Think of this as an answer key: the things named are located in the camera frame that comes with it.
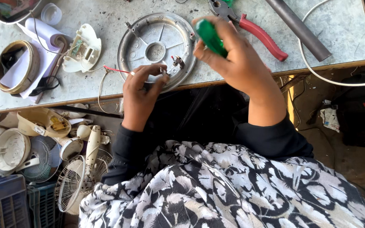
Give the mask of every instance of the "black and white floral fabric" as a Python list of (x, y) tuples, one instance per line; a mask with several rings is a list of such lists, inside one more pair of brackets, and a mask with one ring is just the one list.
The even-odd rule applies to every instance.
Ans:
[(133, 179), (98, 183), (80, 227), (365, 227), (365, 201), (303, 157), (273, 161), (240, 145), (167, 141)]

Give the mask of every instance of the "electric fan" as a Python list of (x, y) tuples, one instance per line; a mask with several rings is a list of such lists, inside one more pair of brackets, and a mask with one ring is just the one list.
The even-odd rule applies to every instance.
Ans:
[(86, 155), (76, 157), (59, 175), (56, 195), (60, 211), (78, 215), (81, 200), (93, 191), (96, 182), (108, 172), (107, 165), (112, 156), (99, 149), (100, 144), (101, 127), (95, 125), (88, 140)]
[(41, 183), (49, 180), (57, 171), (62, 160), (59, 157), (61, 145), (48, 136), (30, 139), (30, 153), (27, 160), (16, 171), (26, 181)]

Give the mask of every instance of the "red wire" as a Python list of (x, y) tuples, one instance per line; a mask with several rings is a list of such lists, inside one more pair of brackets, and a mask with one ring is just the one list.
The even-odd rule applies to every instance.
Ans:
[(107, 67), (107, 66), (104, 66), (104, 68), (106, 68), (106, 69), (108, 69), (108, 70), (113, 70), (113, 71), (119, 71), (119, 72), (124, 72), (124, 73), (130, 73), (130, 72), (127, 72), (127, 71), (121, 71), (121, 70), (117, 70), (117, 69), (110, 68), (110, 67)]

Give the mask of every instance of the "black bag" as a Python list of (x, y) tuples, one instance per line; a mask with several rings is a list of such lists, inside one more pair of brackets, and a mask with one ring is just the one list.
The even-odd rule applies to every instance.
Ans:
[[(344, 79), (344, 83), (365, 82), (365, 71)], [(336, 109), (345, 145), (365, 147), (365, 86), (342, 89), (335, 95), (331, 107)]]

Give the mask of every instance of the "gray metal rod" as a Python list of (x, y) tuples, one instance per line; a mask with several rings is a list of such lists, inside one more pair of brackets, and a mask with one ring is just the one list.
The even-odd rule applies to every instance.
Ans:
[(266, 1), (319, 62), (332, 55), (283, 0)]

